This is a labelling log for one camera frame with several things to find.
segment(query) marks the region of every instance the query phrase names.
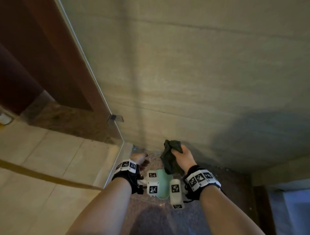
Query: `white container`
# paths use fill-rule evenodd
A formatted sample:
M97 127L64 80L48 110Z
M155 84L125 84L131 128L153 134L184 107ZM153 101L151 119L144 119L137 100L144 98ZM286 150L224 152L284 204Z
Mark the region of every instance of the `white container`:
M0 112L0 123L3 125L9 124L12 121L12 118L6 115L5 113Z

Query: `wristband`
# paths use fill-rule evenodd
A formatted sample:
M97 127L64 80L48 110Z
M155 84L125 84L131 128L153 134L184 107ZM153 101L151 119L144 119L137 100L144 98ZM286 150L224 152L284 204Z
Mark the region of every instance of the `wristband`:
M188 191L186 197L190 200L199 200L202 190L210 185L214 185L222 191L221 184L214 175L199 165L192 166L183 181L185 189Z
M118 177L124 178L130 183L131 194L143 194L143 186L139 185L137 182L141 180L143 176L140 175L139 165L134 161L127 159L117 165L112 180Z

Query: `person's right hand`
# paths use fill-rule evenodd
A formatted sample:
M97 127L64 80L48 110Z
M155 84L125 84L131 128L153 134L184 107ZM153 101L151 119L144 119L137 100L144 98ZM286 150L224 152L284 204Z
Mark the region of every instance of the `person's right hand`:
M179 153L177 150L172 149L171 152L175 155L176 162L178 165L183 169L185 174L187 174L188 170L192 167L197 165L191 151L185 146L181 145L183 153Z

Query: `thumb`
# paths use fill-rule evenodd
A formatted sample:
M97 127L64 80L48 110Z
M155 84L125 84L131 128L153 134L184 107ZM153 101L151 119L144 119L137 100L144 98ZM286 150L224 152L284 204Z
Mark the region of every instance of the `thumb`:
M171 152L173 155L175 155L176 157L180 157L182 155L182 153L178 152L177 150L175 149L171 149Z

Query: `person's left hand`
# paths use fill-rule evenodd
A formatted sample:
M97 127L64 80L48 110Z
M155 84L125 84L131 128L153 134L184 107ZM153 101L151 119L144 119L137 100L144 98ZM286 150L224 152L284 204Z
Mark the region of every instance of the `person's left hand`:
M147 153L134 153L131 155L130 159L133 160L140 166L140 170L144 170L145 167L150 163L146 157L148 156Z

